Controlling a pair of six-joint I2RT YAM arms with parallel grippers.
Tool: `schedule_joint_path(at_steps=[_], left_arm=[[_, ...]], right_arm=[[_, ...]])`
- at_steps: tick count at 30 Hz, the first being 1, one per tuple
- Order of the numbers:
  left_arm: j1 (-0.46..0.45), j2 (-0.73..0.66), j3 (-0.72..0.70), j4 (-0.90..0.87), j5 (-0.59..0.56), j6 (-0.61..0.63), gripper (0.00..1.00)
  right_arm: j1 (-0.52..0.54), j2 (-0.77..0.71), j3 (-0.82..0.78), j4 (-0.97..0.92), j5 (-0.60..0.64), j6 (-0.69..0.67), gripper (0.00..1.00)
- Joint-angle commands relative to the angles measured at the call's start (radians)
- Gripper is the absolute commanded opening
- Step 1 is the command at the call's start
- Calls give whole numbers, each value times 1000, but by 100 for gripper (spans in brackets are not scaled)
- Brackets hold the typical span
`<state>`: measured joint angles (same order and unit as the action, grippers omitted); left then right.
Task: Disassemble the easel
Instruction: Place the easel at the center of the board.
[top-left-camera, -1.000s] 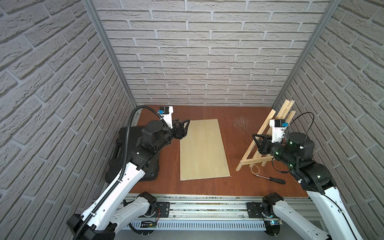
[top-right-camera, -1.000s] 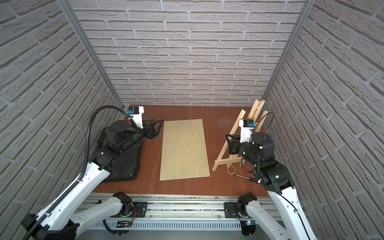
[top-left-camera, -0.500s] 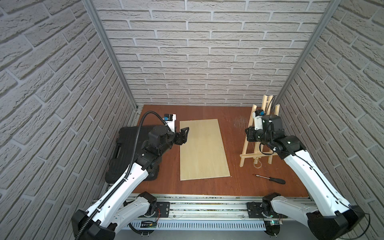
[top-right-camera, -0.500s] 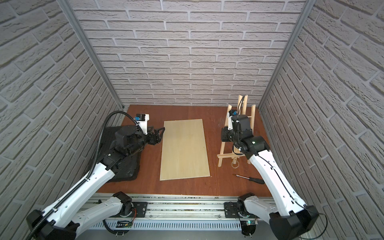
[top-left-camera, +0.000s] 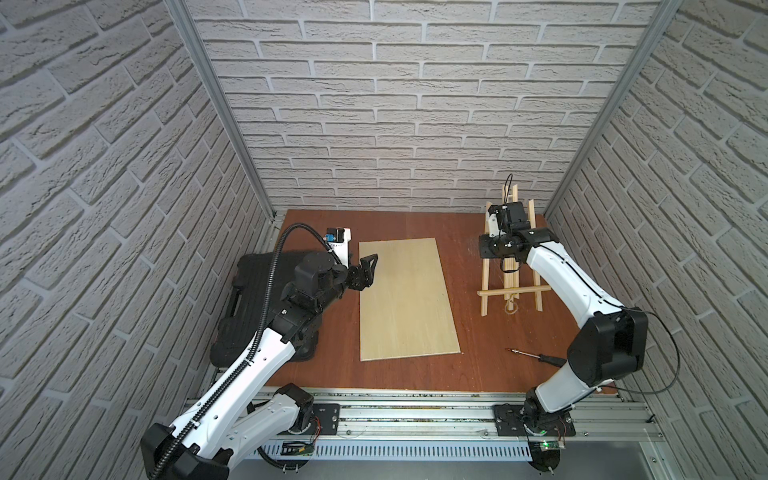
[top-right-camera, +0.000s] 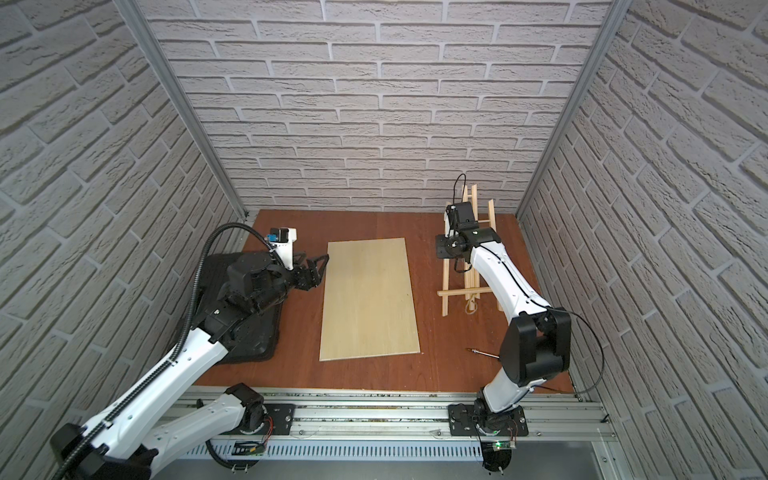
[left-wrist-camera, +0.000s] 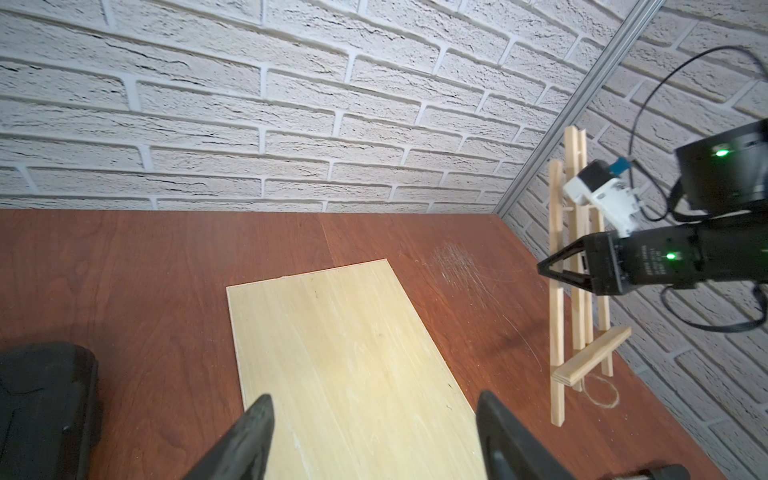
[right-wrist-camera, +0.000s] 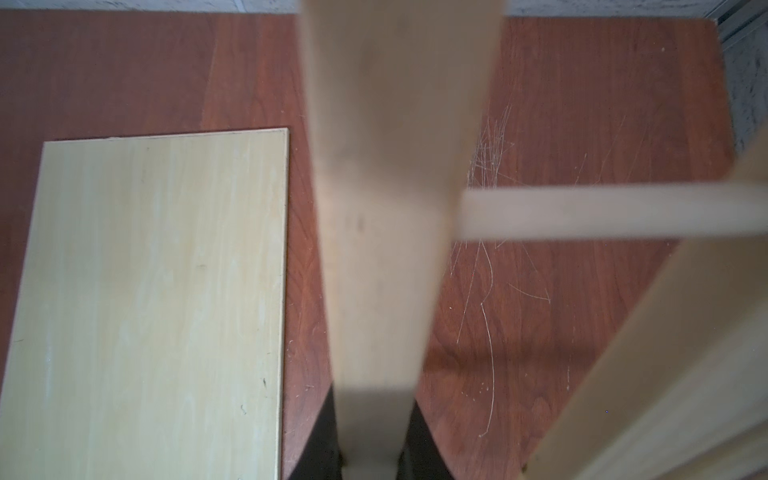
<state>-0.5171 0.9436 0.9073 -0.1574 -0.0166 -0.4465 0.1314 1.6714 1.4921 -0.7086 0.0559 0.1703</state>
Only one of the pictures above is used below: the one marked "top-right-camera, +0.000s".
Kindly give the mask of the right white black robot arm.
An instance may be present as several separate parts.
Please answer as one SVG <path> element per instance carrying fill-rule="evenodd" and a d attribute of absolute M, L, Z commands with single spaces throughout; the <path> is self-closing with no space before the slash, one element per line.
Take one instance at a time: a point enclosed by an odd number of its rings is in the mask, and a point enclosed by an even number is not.
<path fill-rule="evenodd" d="M 469 202 L 448 205 L 445 218 L 446 233 L 436 237 L 437 257 L 468 262 L 490 287 L 508 323 L 500 369 L 474 403 L 476 431 L 482 436 L 513 435 L 519 430 L 511 421 L 520 401 L 569 368 L 571 316 L 530 286 L 497 232 L 475 219 Z"/>

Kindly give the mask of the small wooden easel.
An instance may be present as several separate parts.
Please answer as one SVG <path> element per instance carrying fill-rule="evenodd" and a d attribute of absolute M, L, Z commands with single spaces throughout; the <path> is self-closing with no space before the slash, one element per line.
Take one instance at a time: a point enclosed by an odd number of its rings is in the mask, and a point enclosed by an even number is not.
<path fill-rule="evenodd" d="M 481 227 L 490 227 L 493 229 L 497 228 L 496 224 L 496 215 L 495 215 L 495 204 L 494 200 L 490 199 L 487 202 L 487 216 L 485 218 L 481 218 L 479 215 L 479 201 L 478 201 L 478 186 L 476 184 L 471 185 L 470 187 L 467 187 L 464 185 L 462 187 L 462 200 L 464 202 L 468 201 L 471 203 L 473 215 L 475 219 L 479 222 L 479 225 Z M 451 271 L 454 273 L 460 273 L 463 278 L 463 287 L 460 289 L 451 289 L 450 288 L 450 275 Z M 473 315 L 477 309 L 478 309 L 478 301 L 480 299 L 480 296 L 484 293 L 490 293 L 491 289 L 489 287 L 482 287 L 481 281 L 480 281 L 480 275 L 475 271 L 471 270 L 470 266 L 466 263 L 463 263 L 461 266 L 461 269 L 457 271 L 451 260 L 449 259 L 443 259 L 442 260 L 442 289 L 437 292 L 437 295 L 441 299 L 441 315 L 443 317 L 447 317 L 449 314 L 449 299 L 452 297 L 457 296 L 464 296 L 465 304 L 464 304 L 464 311 L 468 315 Z"/>

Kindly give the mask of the light wooden board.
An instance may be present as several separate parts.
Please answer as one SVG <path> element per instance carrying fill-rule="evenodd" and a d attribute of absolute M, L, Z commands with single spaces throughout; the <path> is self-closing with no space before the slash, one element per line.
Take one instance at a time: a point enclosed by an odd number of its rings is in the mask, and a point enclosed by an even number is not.
<path fill-rule="evenodd" d="M 328 254 L 319 360 L 419 353 L 405 240 L 330 242 Z"/>

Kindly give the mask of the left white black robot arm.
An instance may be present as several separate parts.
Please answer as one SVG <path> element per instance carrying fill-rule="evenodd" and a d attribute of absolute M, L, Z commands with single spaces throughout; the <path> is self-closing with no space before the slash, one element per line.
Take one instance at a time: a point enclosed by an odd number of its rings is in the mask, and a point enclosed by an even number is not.
<path fill-rule="evenodd" d="M 212 366 L 247 347 L 270 358 L 275 315 L 293 289 L 323 280 L 329 257 L 296 255 L 282 266 L 271 252 L 213 254 L 197 272 L 191 320 L 165 355 L 112 405 L 84 425 L 67 423 L 50 440 L 57 479 L 151 479 L 189 450 L 230 432 L 266 425 L 263 396 L 244 383 L 169 423 L 161 417 Z"/>

